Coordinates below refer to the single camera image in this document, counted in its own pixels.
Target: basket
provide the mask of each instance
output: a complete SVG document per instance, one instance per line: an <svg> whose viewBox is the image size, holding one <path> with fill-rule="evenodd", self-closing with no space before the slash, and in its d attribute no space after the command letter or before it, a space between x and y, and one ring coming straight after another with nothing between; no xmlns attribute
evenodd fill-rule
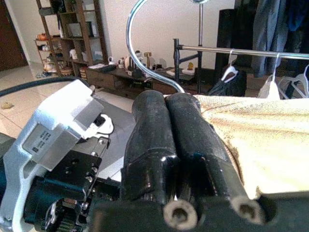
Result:
<svg viewBox="0 0 309 232"><path fill-rule="evenodd" d="M60 70L60 72L63 76L71 76L73 75L73 68L64 67L63 69Z"/></svg>
<svg viewBox="0 0 309 232"><path fill-rule="evenodd" d="M86 80L87 80L86 69L87 69L87 67L81 67L81 68L79 69L79 72L81 73L81 77L82 77L83 79L86 79Z"/></svg>

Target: cloth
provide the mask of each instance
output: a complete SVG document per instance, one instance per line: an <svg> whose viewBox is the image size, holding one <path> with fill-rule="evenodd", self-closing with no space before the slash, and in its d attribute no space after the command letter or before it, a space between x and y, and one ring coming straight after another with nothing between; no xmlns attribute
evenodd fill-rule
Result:
<svg viewBox="0 0 309 232"><path fill-rule="evenodd" d="M270 76L263 87L260 89L260 92L257 96L258 98L267 98L272 100L280 100L280 95L278 91L278 86L273 80L273 76Z"/></svg>
<svg viewBox="0 0 309 232"><path fill-rule="evenodd" d="M196 98L235 158L250 198L309 190L309 100Z"/></svg>
<svg viewBox="0 0 309 232"><path fill-rule="evenodd" d="M246 89L247 89L247 74L244 71L239 71L237 73L237 76L228 83L219 80L207 92L206 95L243 97L246 94Z"/></svg>
<svg viewBox="0 0 309 232"><path fill-rule="evenodd" d="M309 0L289 0L288 25L290 31L296 31L309 14Z"/></svg>
<svg viewBox="0 0 309 232"><path fill-rule="evenodd" d="M253 50L282 52L288 36L286 0L259 0L253 24ZM253 56L255 77L275 69L276 58Z"/></svg>

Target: tiled floor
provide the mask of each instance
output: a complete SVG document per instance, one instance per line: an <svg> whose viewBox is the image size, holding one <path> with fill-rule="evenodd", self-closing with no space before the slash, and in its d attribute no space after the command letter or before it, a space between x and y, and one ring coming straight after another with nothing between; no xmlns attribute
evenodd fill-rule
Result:
<svg viewBox="0 0 309 232"><path fill-rule="evenodd" d="M35 75L41 71L42 65L37 63L2 71L0 72L0 91L35 81L37 80ZM10 102L14 107L7 110L0 109L0 132L16 138L40 103L67 84L68 82L63 82L32 87L1 97L0 103ZM131 112L133 100L102 91L97 92L97 96L105 99L108 103Z"/></svg>

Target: white plastic hanger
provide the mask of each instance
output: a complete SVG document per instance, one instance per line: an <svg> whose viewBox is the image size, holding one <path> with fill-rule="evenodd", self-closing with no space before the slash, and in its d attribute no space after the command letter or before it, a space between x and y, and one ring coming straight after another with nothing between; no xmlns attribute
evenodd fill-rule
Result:
<svg viewBox="0 0 309 232"><path fill-rule="evenodd" d="M223 74L223 77L221 78L221 80L224 81L225 83L233 80L237 76L237 73L238 73L238 71L232 66L232 53L233 53L233 51L234 51L233 49L230 51L230 56L228 57L229 67L226 69L225 73ZM225 81L226 77L230 73L233 73L234 76L230 77L228 80Z"/></svg>
<svg viewBox="0 0 309 232"><path fill-rule="evenodd" d="M280 56L280 54L278 53L274 72L271 76L268 77L265 84L260 89L260 92L257 96L258 98L266 98L266 99L270 99L270 100L280 100L278 86L275 82L275 80L276 80L276 68L277 68L279 56Z"/></svg>
<svg viewBox="0 0 309 232"><path fill-rule="evenodd" d="M280 86L280 83L283 80L289 81L289 82L291 82L291 85L293 86L293 88L302 96L302 98L309 98L309 83L308 83L308 79L307 79L307 76L306 76L308 67L309 67L309 65L307 65L307 67L305 68L304 73L297 75L295 78L284 76L279 81L278 85ZM296 81L300 81L303 84L305 94L294 84ZM283 95L283 97L285 99L289 99L288 96L286 96L285 93L282 91L282 89L279 88L279 92Z"/></svg>

